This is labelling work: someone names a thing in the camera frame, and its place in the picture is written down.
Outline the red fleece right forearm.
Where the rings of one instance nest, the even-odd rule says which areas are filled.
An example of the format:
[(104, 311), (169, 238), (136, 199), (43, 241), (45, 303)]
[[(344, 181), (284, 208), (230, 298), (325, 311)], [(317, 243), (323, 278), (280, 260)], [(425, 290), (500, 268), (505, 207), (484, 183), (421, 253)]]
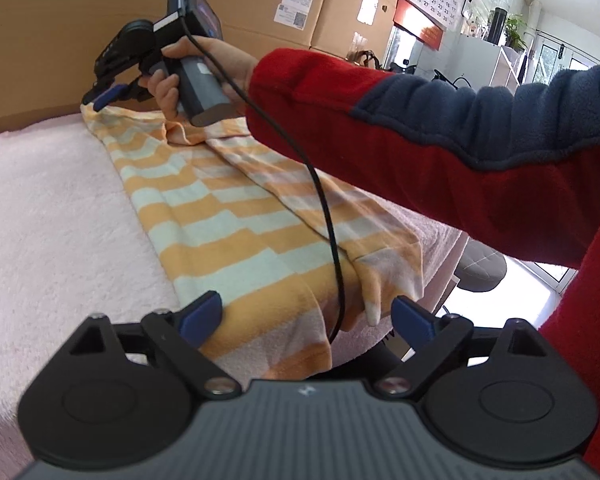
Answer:
[[(541, 332), (600, 407), (600, 66), (471, 90), (278, 49), (248, 93), (249, 130), (280, 154), (506, 255), (575, 270)], [(585, 458), (600, 472), (600, 422)]]

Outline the person right hand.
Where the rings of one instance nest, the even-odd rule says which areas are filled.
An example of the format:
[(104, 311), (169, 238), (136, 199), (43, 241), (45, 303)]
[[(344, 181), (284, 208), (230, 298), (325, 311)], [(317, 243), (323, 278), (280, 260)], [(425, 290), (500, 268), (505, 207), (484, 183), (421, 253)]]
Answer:
[[(223, 74), (211, 61), (215, 58), (223, 67), (225, 73), (230, 76), (237, 87), (248, 94), (250, 79), (253, 70), (259, 61), (250, 54), (239, 50), (226, 42), (206, 37), (194, 37), (191, 42), (187, 37), (182, 37), (175, 44), (169, 44), (162, 49), (162, 54), (167, 58), (188, 58), (189, 56), (203, 56), (198, 49), (201, 46), (210, 56), (204, 62), (212, 71), (216, 79), (221, 81), (223, 93), (228, 97), (230, 106), (229, 118), (242, 117), (246, 114), (247, 104), (225, 80)], [(146, 88), (154, 97), (159, 110), (169, 122), (184, 122), (184, 117), (178, 112), (178, 75), (166, 76), (163, 70), (156, 70), (152, 75), (140, 77), (138, 84)]]

